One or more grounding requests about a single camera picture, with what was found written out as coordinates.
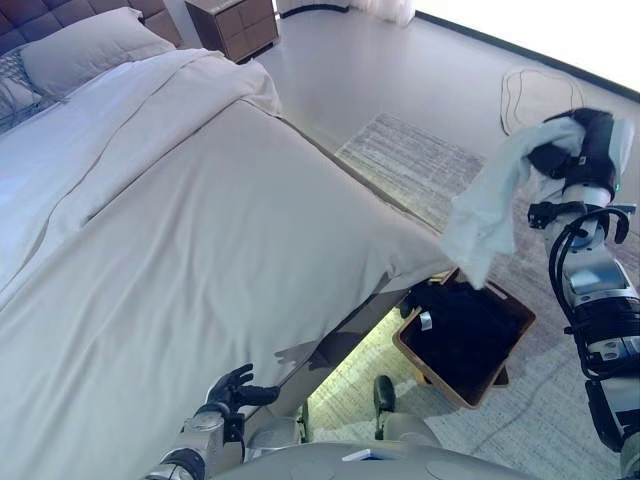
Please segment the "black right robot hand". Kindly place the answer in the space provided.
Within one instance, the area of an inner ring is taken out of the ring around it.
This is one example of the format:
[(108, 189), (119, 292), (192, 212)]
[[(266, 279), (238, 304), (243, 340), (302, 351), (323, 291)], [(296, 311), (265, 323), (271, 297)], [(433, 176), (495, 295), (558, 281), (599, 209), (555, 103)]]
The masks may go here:
[(529, 154), (533, 167), (546, 177), (563, 179), (563, 190), (577, 185), (602, 188), (613, 199), (617, 185), (617, 167), (609, 153), (613, 116), (600, 110), (579, 108), (550, 117), (543, 124), (556, 120), (568, 120), (570, 126), (577, 126), (583, 132), (579, 151), (570, 153), (568, 147), (549, 141)]

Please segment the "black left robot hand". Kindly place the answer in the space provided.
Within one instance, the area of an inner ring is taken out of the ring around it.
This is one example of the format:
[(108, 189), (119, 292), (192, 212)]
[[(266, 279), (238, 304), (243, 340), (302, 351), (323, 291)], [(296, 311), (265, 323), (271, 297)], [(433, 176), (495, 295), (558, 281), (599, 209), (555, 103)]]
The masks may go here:
[(231, 413), (245, 406), (266, 406), (274, 403), (280, 395), (279, 386), (253, 385), (254, 365), (247, 363), (222, 376), (206, 396), (207, 404), (223, 404)]

